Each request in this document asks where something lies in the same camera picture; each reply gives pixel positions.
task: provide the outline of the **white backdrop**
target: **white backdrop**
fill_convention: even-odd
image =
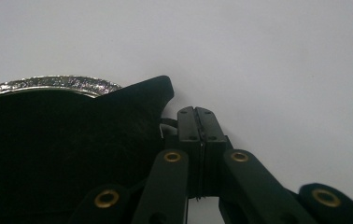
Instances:
[[[0,82],[47,75],[167,75],[165,116],[208,108],[286,188],[353,199],[353,1],[0,1]]]

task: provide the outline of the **brass grommet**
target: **brass grommet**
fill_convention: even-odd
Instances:
[[[342,203],[336,195],[325,189],[314,189],[312,191],[312,194],[313,197],[317,200],[317,202],[327,205],[329,207],[337,207]]]
[[[168,152],[164,155],[164,159],[170,162],[180,161],[181,156],[179,153],[176,153],[176,152]]]
[[[103,197],[106,195],[112,196],[112,199],[104,201]],[[115,203],[117,203],[118,200],[119,200],[119,194],[115,190],[106,189],[106,190],[102,191],[101,193],[99,193],[97,195],[97,197],[95,197],[94,203],[99,208],[108,208],[108,207],[114,205]]]
[[[248,161],[248,155],[243,152],[234,152],[232,154],[232,159],[234,161]]]

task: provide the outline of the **silver metal ring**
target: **silver metal ring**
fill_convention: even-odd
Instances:
[[[64,90],[73,91],[92,98],[121,89],[111,81],[95,77],[82,76],[49,76],[30,77],[0,84],[0,95],[15,91],[31,90]]]

